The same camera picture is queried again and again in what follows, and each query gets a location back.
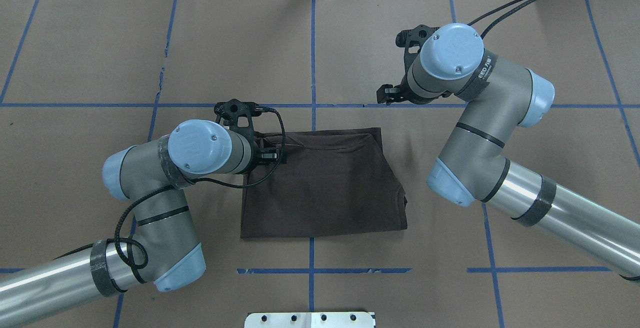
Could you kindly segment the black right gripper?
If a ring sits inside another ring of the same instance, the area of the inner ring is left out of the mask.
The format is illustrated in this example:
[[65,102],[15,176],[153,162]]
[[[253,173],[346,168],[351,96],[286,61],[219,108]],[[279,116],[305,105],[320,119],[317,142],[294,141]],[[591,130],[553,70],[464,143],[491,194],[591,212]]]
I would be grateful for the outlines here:
[[409,82],[404,80],[400,85],[382,84],[375,92],[377,104],[385,104],[387,106],[403,101],[416,105],[427,105],[443,95],[443,91],[432,92],[422,89],[418,85],[413,88]]

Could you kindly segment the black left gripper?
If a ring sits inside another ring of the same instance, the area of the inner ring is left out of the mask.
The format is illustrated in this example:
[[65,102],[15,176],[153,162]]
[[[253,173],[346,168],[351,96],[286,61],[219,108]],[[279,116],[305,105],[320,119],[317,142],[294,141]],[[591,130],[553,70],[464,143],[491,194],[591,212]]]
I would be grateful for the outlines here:
[[247,171],[253,171],[256,167],[276,164],[280,160],[279,149],[265,149],[262,138],[251,139],[249,141],[251,149],[251,159],[247,166]]

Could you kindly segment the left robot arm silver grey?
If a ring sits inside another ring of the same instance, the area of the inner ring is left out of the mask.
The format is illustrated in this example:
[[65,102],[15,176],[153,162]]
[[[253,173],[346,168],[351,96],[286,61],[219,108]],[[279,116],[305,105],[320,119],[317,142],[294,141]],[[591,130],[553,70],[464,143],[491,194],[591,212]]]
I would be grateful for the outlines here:
[[206,271],[185,188],[210,175],[243,175],[261,152],[251,125],[186,120],[170,134],[106,159],[102,180],[129,202],[112,237],[1,280],[1,326],[15,328],[152,282],[162,293]]

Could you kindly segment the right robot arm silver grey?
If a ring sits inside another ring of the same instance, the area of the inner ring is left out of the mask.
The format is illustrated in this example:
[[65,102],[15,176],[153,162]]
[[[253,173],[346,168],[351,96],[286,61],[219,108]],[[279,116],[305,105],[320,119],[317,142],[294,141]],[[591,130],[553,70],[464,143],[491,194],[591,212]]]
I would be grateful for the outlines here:
[[404,75],[377,89],[379,104],[466,102],[427,177],[432,191],[460,207],[485,203],[639,283],[638,223],[503,155],[515,128],[536,125],[550,110],[551,82],[488,50],[466,23],[420,24],[400,31],[395,45],[404,50]]

